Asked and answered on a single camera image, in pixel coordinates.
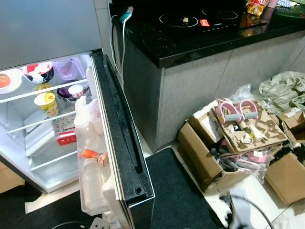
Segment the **grey fridge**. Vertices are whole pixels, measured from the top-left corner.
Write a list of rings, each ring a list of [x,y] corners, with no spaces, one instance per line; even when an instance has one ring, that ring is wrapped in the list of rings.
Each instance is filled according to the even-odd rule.
[[[67,203],[52,204],[15,219],[0,220],[0,229],[89,229],[102,218],[110,229],[150,229],[154,188],[128,100],[113,63],[103,52],[101,25],[94,0],[0,0],[0,71],[41,62],[79,58],[85,79],[47,82],[59,114],[48,117],[33,101],[38,83],[24,75],[17,90],[0,94],[0,162],[43,194],[72,182],[79,192]],[[25,136],[45,122],[75,111],[56,90],[74,84],[90,87],[87,102],[99,100],[107,169],[103,185],[107,211],[91,216],[82,209],[81,154],[75,143],[51,146],[35,157],[25,155]]]

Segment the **grey green plastic bag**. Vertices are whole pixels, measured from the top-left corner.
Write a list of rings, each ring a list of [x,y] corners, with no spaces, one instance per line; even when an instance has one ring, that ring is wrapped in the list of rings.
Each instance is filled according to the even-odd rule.
[[[293,107],[304,109],[305,74],[287,71],[274,75],[259,84],[259,93],[275,113],[282,113]]]

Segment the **flat cardboard sheet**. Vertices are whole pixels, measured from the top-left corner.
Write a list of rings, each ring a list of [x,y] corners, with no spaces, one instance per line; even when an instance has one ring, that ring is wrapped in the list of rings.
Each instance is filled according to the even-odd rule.
[[[221,124],[216,117],[217,123],[220,125],[220,131],[227,140],[229,149],[233,154],[248,153],[272,146],[281,146],[287,140],[286,134],[270,114],[261,107],[257,100],[252,101],[258,107],[259,119],[227,121],[226,124]],[[212,107],[212,113],[215,116],[217,106],[218,103]]]

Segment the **clear crumpled plastic bag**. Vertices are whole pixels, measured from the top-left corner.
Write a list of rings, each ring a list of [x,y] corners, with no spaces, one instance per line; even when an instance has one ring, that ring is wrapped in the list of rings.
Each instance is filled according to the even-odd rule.
[[[233,102],[239,102],[242,100],[259,100],[261,98],[257,89],[253,89],[252,85],[246,84],[239,87],[234,94],[229,97]]]

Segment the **black top kitchen counter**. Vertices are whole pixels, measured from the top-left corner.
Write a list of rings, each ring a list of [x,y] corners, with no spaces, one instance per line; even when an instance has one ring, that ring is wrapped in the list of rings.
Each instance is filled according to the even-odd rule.
[[[172,2],[229,0],[112,0],[117,63],[122,87],[140,135],[152,152],[170,144],[185,120],[216,98],[230,97],[285,72],[302,72],[305,7],[266,7],[266,26],[175,42],[146,19],[150,9]],[[129,6],[125,24],[120,17]]]

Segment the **large open cardboard box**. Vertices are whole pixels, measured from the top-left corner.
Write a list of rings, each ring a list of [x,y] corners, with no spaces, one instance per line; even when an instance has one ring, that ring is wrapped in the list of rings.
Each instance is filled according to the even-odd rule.
[[[225,171],[210,150],[222,140],[219,124],[212,108],[218,105],[212,101],[188,118],[180,129],[177,139],[179,153],[202,192],[227,189],[251,175],[251,172]]]

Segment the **yellow red snack bag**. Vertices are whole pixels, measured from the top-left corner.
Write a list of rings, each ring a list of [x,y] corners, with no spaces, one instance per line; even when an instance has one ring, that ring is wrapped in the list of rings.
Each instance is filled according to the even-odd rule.
[[[246,13],[260,16],[266,8],[269,0],[247,0]]]

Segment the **black induction cooktop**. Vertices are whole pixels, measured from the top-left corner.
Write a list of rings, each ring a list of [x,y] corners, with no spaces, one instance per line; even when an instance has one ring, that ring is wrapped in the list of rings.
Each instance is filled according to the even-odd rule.
[[[241,0],[225,3],[172,2],[150,9],[146,19],[175,42],[185,42],[221,32],[237,32],[257,26],[266,26],[259,16],[246,13]],[[207,19],[210,27],[202,27],[200,19]]]

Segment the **small white cup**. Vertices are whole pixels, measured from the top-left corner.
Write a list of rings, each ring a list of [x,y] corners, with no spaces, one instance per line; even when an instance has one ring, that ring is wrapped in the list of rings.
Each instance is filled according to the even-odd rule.
[[[74,98],[75,100],[83,96],[85,92],[86,88],[78,83],[68,87],[68,93],[70,94],[71,98]]]

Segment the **red white box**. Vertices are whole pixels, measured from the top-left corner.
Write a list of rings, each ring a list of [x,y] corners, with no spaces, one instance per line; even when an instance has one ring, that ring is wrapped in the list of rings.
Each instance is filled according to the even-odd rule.
[[[63,116],[52,120],[53,128],[57,138],[59,146],[65,146],[67,144],[75,143],[77,140],[75,134],[74,118],[76,113]]]

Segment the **purple plastic container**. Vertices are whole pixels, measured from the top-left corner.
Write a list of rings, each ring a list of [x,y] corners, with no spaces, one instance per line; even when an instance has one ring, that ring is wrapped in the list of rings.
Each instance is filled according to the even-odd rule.
[[[57,76],[64,81],[86,78],[85,71],[82,68],[79,58],[52,61],[52,67],[55,72],[54,76]]]

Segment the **dark purple bowl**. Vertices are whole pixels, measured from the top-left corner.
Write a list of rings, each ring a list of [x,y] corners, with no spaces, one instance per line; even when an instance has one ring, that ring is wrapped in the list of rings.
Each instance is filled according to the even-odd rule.
[[[82,84],[82,83],[79,83],[80,85],[82,85],[83,87],[86,88],[86,92],[85,94],[83,94],[83,96],[81,97],[85,97],[89,94],[89,91],[90,91],[90,87],[88,85],[85,85],[85,84]],[[56,90],[56,94],[59,96],[59,98],[65,102],[69,102],[69,103],[74,103],[76,102],[78,99],[74,99],[74,98],[71,98],[70,94],[68,93],[68,87],[69,86],[65,86],[65,87],[62,87],[62,88],[59,88]]]

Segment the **yellow lidded jar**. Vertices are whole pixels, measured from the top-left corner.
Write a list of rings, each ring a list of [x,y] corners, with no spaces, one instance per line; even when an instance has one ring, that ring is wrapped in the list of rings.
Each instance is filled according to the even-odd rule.
[[[36,85],[32,91],[36,94],[43,94],[46,93],[48,91],[47,89],[50,89],[51,87],[52,85],[50,85],[50,83],[40,83]]]

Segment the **red black bowl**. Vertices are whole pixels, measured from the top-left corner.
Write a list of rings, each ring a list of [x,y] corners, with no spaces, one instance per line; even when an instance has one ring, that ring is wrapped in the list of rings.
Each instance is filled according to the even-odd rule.
[[[21,67],[26,78],[33,83],[47,83],[54,77],[54,69],[51,62],[41,62]]]

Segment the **white bowl with orange food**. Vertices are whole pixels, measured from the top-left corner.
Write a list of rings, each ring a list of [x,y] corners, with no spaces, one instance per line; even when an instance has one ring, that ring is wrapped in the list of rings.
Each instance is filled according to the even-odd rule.
[[[17,90],[22,83],[23,72],[18,68],[0,71],[0,94]]]

